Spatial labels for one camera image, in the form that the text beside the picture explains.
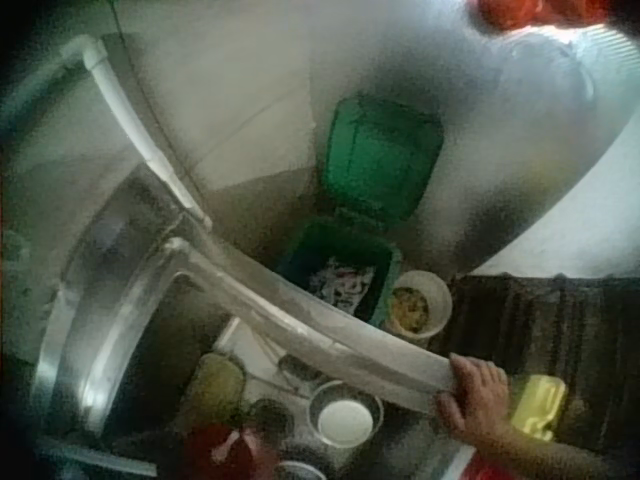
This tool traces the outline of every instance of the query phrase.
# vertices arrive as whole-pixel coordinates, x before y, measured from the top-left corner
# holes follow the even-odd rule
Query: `green lid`
[[[350,216],[389,227],[418,206],[443,142],[433,116],[371,97],[345,99],[331,127],[325,188]]]

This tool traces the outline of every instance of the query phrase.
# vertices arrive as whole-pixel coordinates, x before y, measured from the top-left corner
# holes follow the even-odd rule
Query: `trash bin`
[[[418,206],[443,142],[434,116],[367,96],[341,101],[322,176],[337,208],[333,217],[303,226],[276,271],[314,294],[312,284],[329,264],[339,265],[337,276],[345,269],[367,272],[366,293],[350,313],[382,325],[402,255],[381,234]]]

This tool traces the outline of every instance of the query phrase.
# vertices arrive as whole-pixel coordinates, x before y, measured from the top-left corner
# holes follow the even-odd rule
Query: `hand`
[[[440,393],[437,406],[451,436],[478,450],[500,443],[511,431],[509,381],[493,362],[450,356],[456,395]]]

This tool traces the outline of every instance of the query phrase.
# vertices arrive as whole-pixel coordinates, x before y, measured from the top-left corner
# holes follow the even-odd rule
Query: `white bowl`
[[[429,323],[420,333],[405,330],[389,312],[387,325],[389,329],[411,340],[424,340],[439,333],[449,321],[453,309],[453,301],[447,284],[440,277],[430,272],[413,270],[401,275],[393,285],[396,288],[412,288],[422,294],[429,306]]]

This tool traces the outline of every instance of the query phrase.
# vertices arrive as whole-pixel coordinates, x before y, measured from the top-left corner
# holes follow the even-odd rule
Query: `yellow container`
[[[562,403],[567,395],[566,384],[557,377],[531,375],[512,382],[518,401],[511,415],[511,424],[534,438],[550,442],[558,423]]]

